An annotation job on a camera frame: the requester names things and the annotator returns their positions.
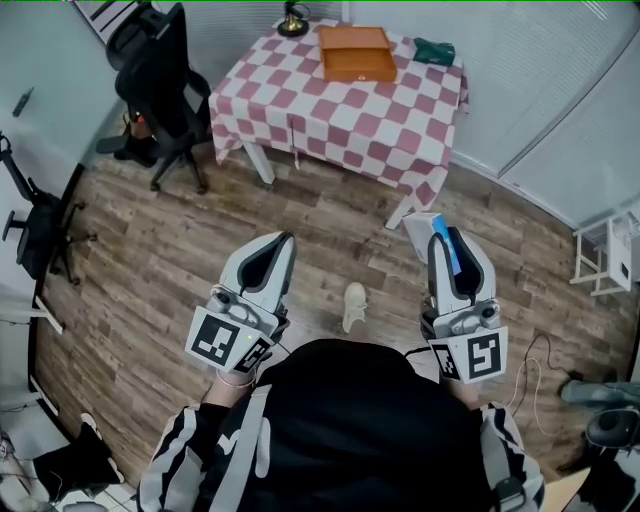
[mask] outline wall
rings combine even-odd
[[[177,2],[154,2],[162,12]],[[183,2],[189,60],[216,87],[256,40],[283,16],[282,2]],[[308,2],[313,16],[340,19],[341,2]]]
[[[0,47],[0,130],[10,138],[23,174],[61,196],[78,162],[89,162],[98,133],[119,105],[115,71],[71,3],[0,3]],[[12,117],[30,87],[34,90],[23,113]],[[30,209],[0,164],[0,228],[10,211],[23,220]],[[16,264],[19,237],[12,230],[0,243],[0,302],[30,306],[34,282]],[[27,344],[26,326],[0,323],[0,386],[5,393],[9,386],[26,390]]]
[[[33,87],[20,123],[74,163],[91,155],[117,102],[116,72],[77,9],[66,2],[1,3],[0,46],[0,109],[11,112]]]
[[[640,34],[606,76],[504,178],[570,225],[640,196]]]
[[[640,26],[632,3],[609,2],[351,2],[351,20],[453,43],[470,95],[454,158],[494,176],[587,92]]]

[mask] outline wooden box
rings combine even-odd
[[[398,69],[381,27],[321,27],[318,36],[326,81],[395,81]]]

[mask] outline office chair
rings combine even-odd
[[[176,160],[189,164],[196,191],[207,186],[191,153],[196,144],[210,142],[207,81],[189,68],[184,9],[176,4],[168,14],[141,4],[116,29],[107,43],[107,59],[119,71],[116,92],[128,104],[130,123],[119,137],[98,142],[96,151],[113,153],[119,160],[134,160],[152,167],[164,158],[151,180],[160,190],[160,179]],[[194,110],[185,98],[189,87],[198,96]],[[152,137],[136,138],[132,123],[143,121]]]
[[[79,284],[80,280],[77,277],[71,277],[68,260],[69,247],[76,242],[97,240],[95,234],[80,239],[73,239],[68,235],[75,211],[82,210],[84,204],[74,204],[71,213],[63,222],[65,205],[62,204],[62,201],[53,194],[39,189],[31,178],[25,179],[11,155],[11,143],[0,132],[0,146],[2,141],[6,142],[7,147],[4,150],[1,150],[0,147],[0,162],[9,171],[20,195],[33,205],[26,221],[15,220],[15,211],[9,213],[9,218],[2,232],[2,241],[7,239],[10,229],[22,229],[16,263],[22,265],[32,279],[43,278],[49,265],[52,274],[59,273],[57,260],[60,260],[66,270],[69,282],[73,285]]]

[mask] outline striped sleeve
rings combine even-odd
[[[212,463],[212,440],[228,408],[185,407],[169,420],[151,463],[140,479],[138,510],[191,510],[202,474]]]
[[[504,500],[501,510],[540,510],[544,479],[538,463],[524,451],[513,417],[495,403],[483,407],[481,412],[484,469],[494,494]]]

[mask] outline floor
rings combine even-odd
[[[159,193],[151,172],[135,164],[99,160],[75,198],[88,207],[78,231],[97,242],[73,251],[78,287],[49,275],[44,297],[67,325],[56,336],[40,325],[36,376],[77,433],[89,411],[128,481],[135,485],[166,420],[199,401],[211,372],[187,359],[184,343],[196,305],[203,304],[227,256],[252,238],[276,230],[295,233],[298,256],[288,298],[289,349],[341,336],[342,293],[360,281],[369,293],[372,340],[406,351],[423,346],[417,318],[426,272],[404,228],[383,224],[401,197],[382,184],[317,161],[297,171],[289,155],[270,153],[277,180],[264,185],[246,155],[222,167],[199,148],[210,192],[197,196],[186,171],[173,172]],[[482,387],[487,399],[508,403],[516,372],[538,333],[552,344],[551,361],[599,379],[610,367],[626,375],[636,325],[638,293],[589,296],[570,286],[570,230],[496,184],[452,168],[434,206],[449,225],[468,233],[496,267],[503,324],[509,327],[507,373]],[[543,367],[536,425],[535,370],[516,421],[525,446],[546,465],[566,462],[579,444],[588,413],[556,396],[565,376],[543,362],[547,347],[531,351]],[[429,370],[428,356],[416,368]]]

